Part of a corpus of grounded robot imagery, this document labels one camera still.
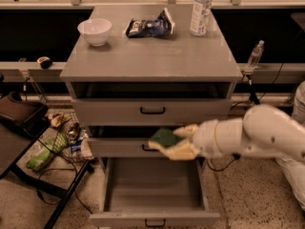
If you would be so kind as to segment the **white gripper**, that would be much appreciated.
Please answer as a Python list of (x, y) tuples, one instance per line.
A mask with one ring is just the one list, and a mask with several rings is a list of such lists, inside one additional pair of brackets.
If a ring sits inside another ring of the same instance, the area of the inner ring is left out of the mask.
[(179, 127), (173, 131), (173, 134), (187, 139), (183, 139), (168, 148), (156, 141), (149, 141), (149, 147), (158, 150), (170, 160), (194, 160), (197, 156), (219, 157), (215, 140), (217, 124), (217, 120), (210, 120), (200, 125), (191, 124)]

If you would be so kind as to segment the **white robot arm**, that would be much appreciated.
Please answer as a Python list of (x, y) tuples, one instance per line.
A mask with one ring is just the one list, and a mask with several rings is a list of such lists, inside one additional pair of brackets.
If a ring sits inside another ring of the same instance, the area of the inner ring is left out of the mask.
[(175, 130), (160, 129), (148, 146), (171, 160), (224, 155), (249, 157), (290, 156), (304, 160), (305, 128), (270, 105), (260, 104), (242, 117), (209, 120)]

